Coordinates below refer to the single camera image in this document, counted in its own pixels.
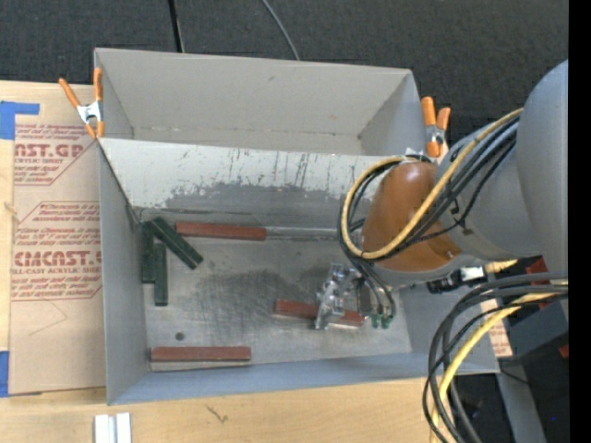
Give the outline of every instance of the green block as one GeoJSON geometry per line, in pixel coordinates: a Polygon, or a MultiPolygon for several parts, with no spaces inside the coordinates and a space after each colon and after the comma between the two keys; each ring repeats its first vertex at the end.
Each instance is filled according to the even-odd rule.
{"type": "Polygon", "coordinates": [[[185,238],[178,234],[162,217],[150,222],[154,235],[165,243],[191,269],[203,260],[203,257],[191,246],[185,238]]]}
{"type": "Polygon", "coordinates": [[[168,268],[166,264],[166,246],[154,245],[154,304],[168,305],[168,268]]]}
{"type": "Polygon", "coordinates": [[[142,223],[141,229],[141,281],[154,282],[154,233],[149,223],[142,223]]]}

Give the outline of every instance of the black floor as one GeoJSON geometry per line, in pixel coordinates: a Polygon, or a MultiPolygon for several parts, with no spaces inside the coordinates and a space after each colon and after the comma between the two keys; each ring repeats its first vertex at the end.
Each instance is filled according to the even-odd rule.
{"type": "MultiPolygon", "coordinates": [[[[521,107],[569,57],[569,0],[267,1],[302,60],[411,68],[420,96],[452,107],[451,142],[521,107]]],[[[175,3],[189,53],[295,58],[260,0],[175,3]]],[[[97,46],[174,52],[167,0],[0,0],[1,79],[88,83],[97,46]]],[[[554,384],[568,382],[568,360],[555,359],[550,350],[528,375],[547,440],[561,443],[568,385],[554,384]]],[[[487,396],[483,441],[505,441],[491,425],[502,414],[494,377],[463,385],[487,396]]]]}

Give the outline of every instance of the cable bundle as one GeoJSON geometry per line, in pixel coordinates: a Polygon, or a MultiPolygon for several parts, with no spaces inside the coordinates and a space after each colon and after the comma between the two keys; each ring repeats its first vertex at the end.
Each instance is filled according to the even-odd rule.
{"type": "Polygon", "coordinates": [[[423,412],[431,427],[430,442],[437,440],[447,442],[446,437],[439,430],[439,419],[443,421],[455,441],[465,442],[460,436],[452,418],[448,415],[443,403],[447,391],[450,391],[452,401],[458,410],[459,418],[472,443],[482,443],[475,429],[470,424],[462,406],[457,389],[453,382],[456,371],[466,356],[479,340],[499,321],[510,314],[529,305],[539,305],[568,297],[568,276],[565,273],[538,273],[513,276],[496,280],[475,287],[466,294],[441,322],[431,341],[428,354],[428,380],[423,389],[423,412]],[[530,285],[540,281],[555,281],[556,284],[530,285]],[[469,308],[490,299],[507,300],[513,297],[508,305],[500,305],[488,312],[476,315],[470,319],[455,335],[452,336],[454,321],[469,308]],[[470,336],[464,340],[464,335],[479,321],[483,320],[470,336]],[[463,345],[453,355],[452,351],[462,342],[463,345]],[[438,383],[437,372],[443,367],[443,377],[438,383]],[[428,408],[428,390],[431,390],[433,407],[428,408]]]}

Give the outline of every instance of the blue tape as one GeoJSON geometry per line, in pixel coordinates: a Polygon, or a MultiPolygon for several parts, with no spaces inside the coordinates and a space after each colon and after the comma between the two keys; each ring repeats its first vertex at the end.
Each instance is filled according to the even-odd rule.
{"type": "Polygon", "coordinates": [[[0,351],[0,397],[8,397],[8,351],[0,351]]]}
{"type": "Polygon", "coordinates": [[[39,114],[40,104],[0,102],[0,139],[15,138],[15,120],[18,114],[39,114]]]}

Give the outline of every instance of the cardboard sheet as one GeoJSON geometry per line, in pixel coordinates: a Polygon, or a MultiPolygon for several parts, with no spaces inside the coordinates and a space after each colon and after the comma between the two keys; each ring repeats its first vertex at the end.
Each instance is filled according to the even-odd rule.
{"type": "Polygon", "coordinates": [[[15,117],[8,392],[102,386],[96,143],[57,83],[0,82],[0,100],[39,105],[15,117]]]}

